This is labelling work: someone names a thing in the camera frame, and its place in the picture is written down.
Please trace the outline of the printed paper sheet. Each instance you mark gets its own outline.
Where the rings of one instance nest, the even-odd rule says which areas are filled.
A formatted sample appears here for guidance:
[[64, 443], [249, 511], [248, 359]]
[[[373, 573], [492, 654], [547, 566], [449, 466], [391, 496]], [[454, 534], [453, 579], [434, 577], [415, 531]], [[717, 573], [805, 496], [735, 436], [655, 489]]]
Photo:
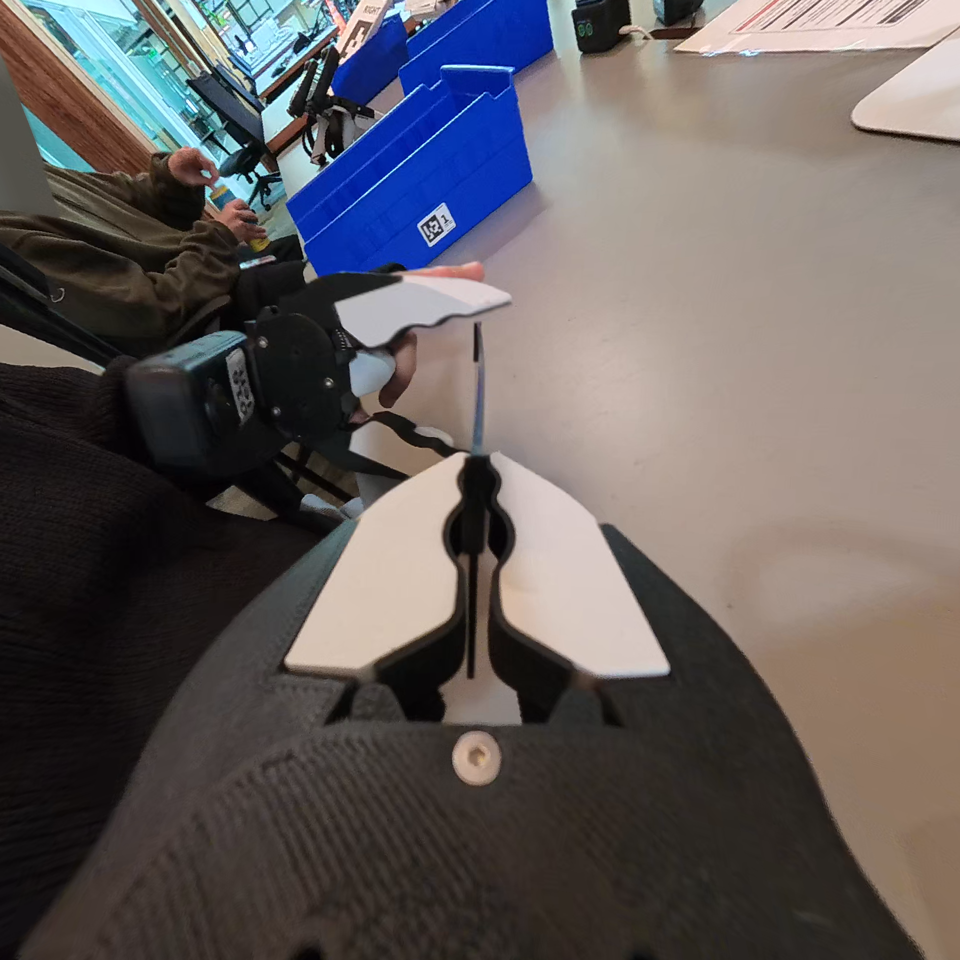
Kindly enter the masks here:
[[958, 25], [957, 1], [739, 1], [675, 51], [716, 56], [928, 49]]

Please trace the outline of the white metal stand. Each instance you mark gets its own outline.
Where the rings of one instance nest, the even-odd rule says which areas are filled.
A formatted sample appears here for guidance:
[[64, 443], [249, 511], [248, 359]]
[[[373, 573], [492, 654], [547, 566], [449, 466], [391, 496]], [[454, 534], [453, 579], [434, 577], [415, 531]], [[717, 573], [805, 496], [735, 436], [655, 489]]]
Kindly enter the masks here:
[[858, 102], [850, 121], [867, 133], [959, 143], [959, 31]]

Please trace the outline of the black box green buttons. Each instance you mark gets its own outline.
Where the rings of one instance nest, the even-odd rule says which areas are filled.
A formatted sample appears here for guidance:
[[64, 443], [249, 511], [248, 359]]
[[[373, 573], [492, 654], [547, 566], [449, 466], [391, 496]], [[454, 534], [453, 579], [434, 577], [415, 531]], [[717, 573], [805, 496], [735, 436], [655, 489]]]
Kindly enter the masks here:
[[606, 53], [627, 39], [632, 26], [630, 1], [576, 1], [571, 19], [581, 54]]

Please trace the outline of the plain blue storage bin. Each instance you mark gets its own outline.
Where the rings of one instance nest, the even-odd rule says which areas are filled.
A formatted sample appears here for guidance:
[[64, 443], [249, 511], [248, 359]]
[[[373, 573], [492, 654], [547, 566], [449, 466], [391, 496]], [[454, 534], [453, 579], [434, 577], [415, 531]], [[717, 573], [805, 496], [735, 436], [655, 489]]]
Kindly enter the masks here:
[[407, 30], [400, 14], [387, 16], [377, 32], [341, 63], [331, 83], [334, 96], [368, 105], [409, 61]]
[[435, 85], [444, 66], [520, 71], [553, 48], [546, 1], [462, 1], [408, 39], [399, 82], [408, 95]]

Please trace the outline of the black plate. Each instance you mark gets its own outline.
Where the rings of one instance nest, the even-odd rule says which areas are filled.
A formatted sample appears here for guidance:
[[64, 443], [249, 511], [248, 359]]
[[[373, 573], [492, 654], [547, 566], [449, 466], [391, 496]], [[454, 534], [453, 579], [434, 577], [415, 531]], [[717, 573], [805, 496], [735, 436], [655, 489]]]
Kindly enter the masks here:
[[486, 461], [483, 452], [485, 426], [485, 354], [482, 325], [473, 325], [473, 362], [475, 372], [474, 417], [469, 456], [464, 464], [462, 492], [464, 514], [462, 546], [466, 556], [466, 678], [475, 678], [479, 559], [486, 549], [487, 509], [485, 500]]

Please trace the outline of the black chair base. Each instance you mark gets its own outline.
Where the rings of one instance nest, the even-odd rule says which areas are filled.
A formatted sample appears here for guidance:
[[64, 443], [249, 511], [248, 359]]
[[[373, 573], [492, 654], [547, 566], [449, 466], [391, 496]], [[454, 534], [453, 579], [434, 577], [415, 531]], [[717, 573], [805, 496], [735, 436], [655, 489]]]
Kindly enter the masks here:
[[365, 510], [408, 479], [409, 474], [346, 448], [312, 450], [291, 444], [267, 466], [228, 482], [206, 504], [215, 511], [261, 522], [282, 521], [326, 533], [339, 526], [300, 510], [306, 494], [336, 505], [362, 498]]

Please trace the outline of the white tag sign card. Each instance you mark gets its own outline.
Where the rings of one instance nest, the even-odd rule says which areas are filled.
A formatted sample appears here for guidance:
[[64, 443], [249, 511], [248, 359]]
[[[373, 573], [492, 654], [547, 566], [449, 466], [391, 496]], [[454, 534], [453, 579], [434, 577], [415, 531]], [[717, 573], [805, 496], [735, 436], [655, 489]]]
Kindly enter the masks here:
[[359, 1], [341, 30], [336, 49], [341, 62], [352, 57], [374, 36], [394, 1]]

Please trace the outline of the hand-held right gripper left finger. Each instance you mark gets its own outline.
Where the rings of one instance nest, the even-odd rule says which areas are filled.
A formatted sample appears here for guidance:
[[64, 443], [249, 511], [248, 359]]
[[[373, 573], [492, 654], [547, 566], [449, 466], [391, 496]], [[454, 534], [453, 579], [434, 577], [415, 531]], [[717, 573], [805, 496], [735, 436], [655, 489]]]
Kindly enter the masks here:
[[458, 452], [366, 508], [283, 665], [355, 687], [378, 683], [406, 716], [439, 721], [466, 649], [467, 587], [450, 532], [462, 513]]

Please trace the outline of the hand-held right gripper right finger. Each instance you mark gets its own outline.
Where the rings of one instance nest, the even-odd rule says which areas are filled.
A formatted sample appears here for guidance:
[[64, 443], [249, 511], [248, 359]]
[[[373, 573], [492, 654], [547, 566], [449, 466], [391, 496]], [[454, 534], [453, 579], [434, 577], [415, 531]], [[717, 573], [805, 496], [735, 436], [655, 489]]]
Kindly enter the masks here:
[[667, 655], [596, 517], [506, 455], [488, 463], [496, 563], [487, 650], [522, 720], [545, 721], [569, 690], [668, 677]]

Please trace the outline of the person's left forearm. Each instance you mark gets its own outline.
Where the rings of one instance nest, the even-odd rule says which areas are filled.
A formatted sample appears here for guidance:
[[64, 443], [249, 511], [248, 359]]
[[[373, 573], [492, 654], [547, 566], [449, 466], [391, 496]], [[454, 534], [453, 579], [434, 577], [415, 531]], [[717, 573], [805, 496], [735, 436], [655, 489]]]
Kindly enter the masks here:
[[284, 316], [302, 314], [329, 323], [332, 304], [317, 282], [316, 271], [306, 261], [271, 262], [241, 270], [221, 316], [222, 329], [243, 330], [268, 307]]

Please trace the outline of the black strapped device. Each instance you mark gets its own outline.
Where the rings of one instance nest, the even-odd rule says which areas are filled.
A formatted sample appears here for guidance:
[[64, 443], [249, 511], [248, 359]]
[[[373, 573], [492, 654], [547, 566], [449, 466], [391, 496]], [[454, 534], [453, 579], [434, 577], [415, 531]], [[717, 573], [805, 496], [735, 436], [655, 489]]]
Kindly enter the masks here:
[[318, 168], [336, 160], [378, 119], [370, 106], [332, 92], [340, 61], [334, 45], [308, 60], [287, 108], [292, 118], [304, 121], [301, 145]]

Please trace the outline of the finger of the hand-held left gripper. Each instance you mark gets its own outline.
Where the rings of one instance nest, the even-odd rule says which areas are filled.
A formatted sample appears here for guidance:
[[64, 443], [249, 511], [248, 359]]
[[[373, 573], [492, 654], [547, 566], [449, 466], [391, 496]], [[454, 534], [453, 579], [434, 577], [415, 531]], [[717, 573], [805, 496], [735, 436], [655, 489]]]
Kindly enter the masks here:
[[334, 303], [342, 329], [362, 348], [381, 349], [411, 330], [474, 319], [513, 302], [485, 282], [461, 277], [390, 277], [389, 283]]
[[462, 450], [444, 430], [420, 425], [403, 414], [380, 411], [358, 427], [358, 452], [368, 458], [413, 457], [413, 450], [429, 450], [447, 458]]

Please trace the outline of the person's left hand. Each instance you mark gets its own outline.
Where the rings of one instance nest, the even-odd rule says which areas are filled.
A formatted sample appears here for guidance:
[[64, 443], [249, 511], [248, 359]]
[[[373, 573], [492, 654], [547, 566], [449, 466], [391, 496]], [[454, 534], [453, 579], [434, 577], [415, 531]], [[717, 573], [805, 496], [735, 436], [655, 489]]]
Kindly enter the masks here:
[[[446, 265], [422, 268], [418, 270], [389, 270], [391, 274], [415, 274], [435, 279], [458, 279], [473, 282], [484, 282], [486, 270], [479, 261], [471, 261], [461, 265]], [[408, 332], [395, 340], [389, 346], [394, 360], [394, 370], [390, 380], [379, 390], [378, 402], [385, 409], [393, 408], [400, 397], [410, 386], [417, 370], [418, 341], [415, 332]]]

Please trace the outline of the white shoe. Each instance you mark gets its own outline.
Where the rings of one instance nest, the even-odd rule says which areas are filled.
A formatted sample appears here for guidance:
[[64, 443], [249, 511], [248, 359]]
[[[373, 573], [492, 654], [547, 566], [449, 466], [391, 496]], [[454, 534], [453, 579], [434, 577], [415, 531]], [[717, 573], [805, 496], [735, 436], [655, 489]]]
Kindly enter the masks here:
[[357, 520], [364, 513], [365, 505], [360, 497], [354, 497], [345, 504], [336, 505], [316, 493], [306, 493], [300, 500], [299, 510], [340, 523]]

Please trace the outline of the blue bin with tag label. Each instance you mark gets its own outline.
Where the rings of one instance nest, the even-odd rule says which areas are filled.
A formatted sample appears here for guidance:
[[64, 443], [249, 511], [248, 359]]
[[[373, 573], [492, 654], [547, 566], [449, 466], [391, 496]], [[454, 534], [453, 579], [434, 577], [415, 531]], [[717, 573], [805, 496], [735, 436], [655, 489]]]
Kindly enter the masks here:
[[514, 69], [443, 66], [287, 202], [319, 276], [426, 267], [533, 182]]

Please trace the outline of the black office chair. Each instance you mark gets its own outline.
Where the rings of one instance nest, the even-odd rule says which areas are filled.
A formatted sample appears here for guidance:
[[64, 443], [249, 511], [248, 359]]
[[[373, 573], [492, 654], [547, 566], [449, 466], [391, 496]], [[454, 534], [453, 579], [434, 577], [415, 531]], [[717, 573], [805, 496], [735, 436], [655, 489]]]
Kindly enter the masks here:
[[219, 163], [223, 177], [240, 176], [254, 185], [247, 203], [258, 201], [264, 210], [272, 208], [274, 186], [282, 183], [277, 160], [267, 146], [260, 114], [251, 110], [236, 94], [226, 90], [210, 73], [187, 78], [186, 85], [198, 99], [222, 121], [222, 130], [234, 140], [238, 149]]

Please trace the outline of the wooden support beam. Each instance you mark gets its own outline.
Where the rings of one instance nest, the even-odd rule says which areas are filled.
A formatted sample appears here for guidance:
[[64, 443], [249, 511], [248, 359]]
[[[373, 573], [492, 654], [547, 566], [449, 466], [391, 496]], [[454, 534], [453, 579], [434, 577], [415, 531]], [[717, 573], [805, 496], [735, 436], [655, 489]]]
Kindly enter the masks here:
[[154, 145], [22, 2], [1, 3], [1, 52], [23, 106], [95, 170], [148, 170]]

